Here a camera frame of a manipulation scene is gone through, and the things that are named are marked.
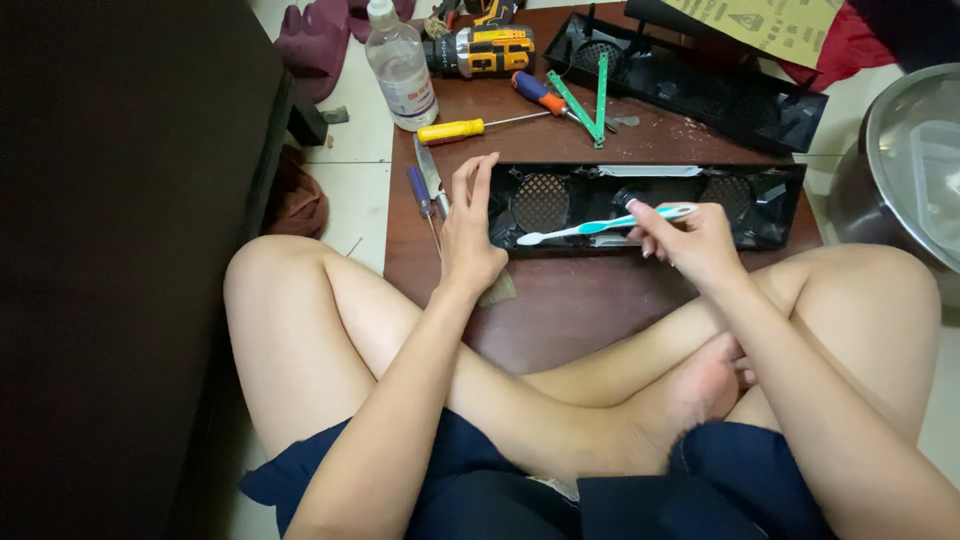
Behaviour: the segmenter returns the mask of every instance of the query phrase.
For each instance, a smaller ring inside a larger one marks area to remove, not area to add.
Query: wooden table
[[[633,27],[624,4],[601,4],[596,16]],[[587,6],[521,10],[516,24],[530,26],[542,52],[571,10]],[[652,29],[670,38],[663,29]],[[549,69],[539,59],[536,75]],[[539,112],[520,97],[507,80],[434,79],[440,100],[438,122],[483,118],[487,121]],[[594,113],[596,93],[579,86],[570,90]],[[608,97],[607,116],[637,115],[640,125],[608,135],[602,150],[593,148],[586,130],[562,118],[538,118],[491,129],[485,135],[433,149],[444,182],[465,160],[500,152],[503,161],[592,161],[622,163],[784,163],[711,133],[681,115],[633,98]],[[395,128],[387,221],[384,277],[421,307],[440,279],[433,239],[410,193],[406,168],[417,164],[413,135]],[[823,245],[805,194],[797,208],[790,241],[783,250],[745,253],[748,269],[766,266]],[[478,308],[464,341],[481,355],[513,373],[542,371],[602,349],[642,331],[697,296],[679,272],[637,256],[512,260],[507,265],[517,297]]]

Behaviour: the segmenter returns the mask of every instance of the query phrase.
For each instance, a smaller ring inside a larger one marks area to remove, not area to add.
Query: foot
[[[736,405],[736,361],[743,357],[736,339],[722,333],[662,379],[618,407],[627,415],[629,436],[621,438],[626,471],[651,475],[665,470],[674,443],[685,432],[727,416]]]

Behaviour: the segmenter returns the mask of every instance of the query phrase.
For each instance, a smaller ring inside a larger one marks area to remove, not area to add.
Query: plastic bottle
[[[408,132],[429,126],[440,107],[426,68],[420,33],[400,22],[392,0],[371,0],[367,14],[372,27],[367,61],[394,122]]]

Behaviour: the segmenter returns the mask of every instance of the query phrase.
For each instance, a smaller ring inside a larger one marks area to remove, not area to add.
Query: teal toothbrush
[[[696,209],[696,205],[684,205],[681,207],[657,209],[657,213],[663,216],[663,219],[677,219],[678,217],[684,217],[685,215],[692,213]],[[625,215],[623,217],[609,219],[607,221],[589,221],[583,225],[578,225],[562,231],[556,231],[555,233],[525,234],[518,238],[516,243],[520,246],[536,246],[548,238],[560,238],[561,236],[573,236],[574,234],[597,234],[607,229],[635,226],[636,220],[634,217],[632,215]]]

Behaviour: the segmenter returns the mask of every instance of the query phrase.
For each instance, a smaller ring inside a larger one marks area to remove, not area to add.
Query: stainless steel pot
[[[960,124],[960,63],[911,73],[877,96],[840,161],[827,209],[841,241],[912,253],[933,272],[944,304],[960,307],[960,259],[920,225],[909,139],[928,120]]]

